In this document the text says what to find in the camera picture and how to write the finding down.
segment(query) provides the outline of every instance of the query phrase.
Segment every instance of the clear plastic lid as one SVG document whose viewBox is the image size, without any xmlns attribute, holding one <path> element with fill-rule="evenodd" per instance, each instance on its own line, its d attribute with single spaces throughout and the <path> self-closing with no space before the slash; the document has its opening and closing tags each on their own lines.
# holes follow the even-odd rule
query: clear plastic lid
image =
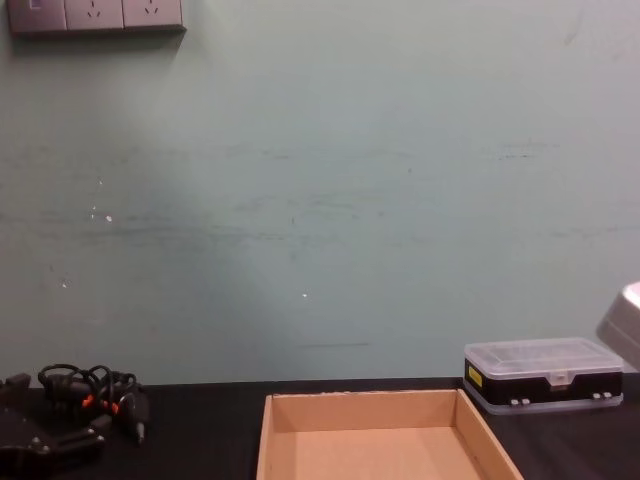
<svg viewBox="0 0 640 480">
<path fill-rule="evenodd" d="M 582 373 L 621 372 L 615 353 L 584 338 L 474 343 L 467 359 L 486 377 L 497 380 L 545 377 L 551 385 L 567 385 Z"/>
</svg>

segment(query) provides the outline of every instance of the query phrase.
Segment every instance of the desk surface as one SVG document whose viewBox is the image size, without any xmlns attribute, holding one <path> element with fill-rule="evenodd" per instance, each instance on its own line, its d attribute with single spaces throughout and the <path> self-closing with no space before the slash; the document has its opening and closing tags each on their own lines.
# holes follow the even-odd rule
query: desk surface
<svg viewBox="0 0 640 480">
<path fill-rule="evenodd" d="M 97 463 L 55 479 L 254 480 L 268 394 L 459 386 L 444 378 L 150 387 L 153 428 L 144 446 L 114 432 Z M 640 374 L 625 376 L 618 408 L 486 418 L 527 480 L 640 478 Z"/>
</svg>

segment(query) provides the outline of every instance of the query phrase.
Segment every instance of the wall outlet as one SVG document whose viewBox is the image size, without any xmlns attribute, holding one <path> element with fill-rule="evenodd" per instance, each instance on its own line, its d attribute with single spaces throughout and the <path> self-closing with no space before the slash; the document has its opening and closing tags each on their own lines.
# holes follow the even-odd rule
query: wall outlet
<svg viewBox="0 0 640 480">
<path fill-rule="evenodd" d="M 64 0 L 7 0 L 7 9 L 13 33 L 67 30 Z"/>
<path fill-rule="evenodd" d="M 124 26 L 182 28 L 180 0 L 123 0 Z"/>
<path fill-rule="evenodd" d="M 124 28 L 120 0 L 65 0 L 65 10 L 69 30 Z"/>
</svg>

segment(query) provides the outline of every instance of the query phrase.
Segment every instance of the yellow label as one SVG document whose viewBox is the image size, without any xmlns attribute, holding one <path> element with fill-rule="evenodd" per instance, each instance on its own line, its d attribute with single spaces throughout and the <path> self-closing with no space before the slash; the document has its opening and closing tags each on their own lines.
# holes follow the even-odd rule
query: yellow label
<svg viewBox="0 0 640 480">
<path fill-rule="evenodd" d="M 482 375 L 480 375 L 471 365 L 469 365 L 469 377 L 471 377 L 471 380 L 476 382 L 479 387 L 482 386 Z"/>
</svg>

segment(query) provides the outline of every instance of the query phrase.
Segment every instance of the cardboard box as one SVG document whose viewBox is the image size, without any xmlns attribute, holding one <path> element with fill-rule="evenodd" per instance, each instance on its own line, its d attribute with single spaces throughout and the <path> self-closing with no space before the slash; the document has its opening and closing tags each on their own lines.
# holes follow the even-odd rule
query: cardboard box
<svg viewBox="0 0 640 480">
<path fill-rule="evenodd" d="M 257 480 L 522 480 L 462 390 L 267 397 Z"/>
</svg>

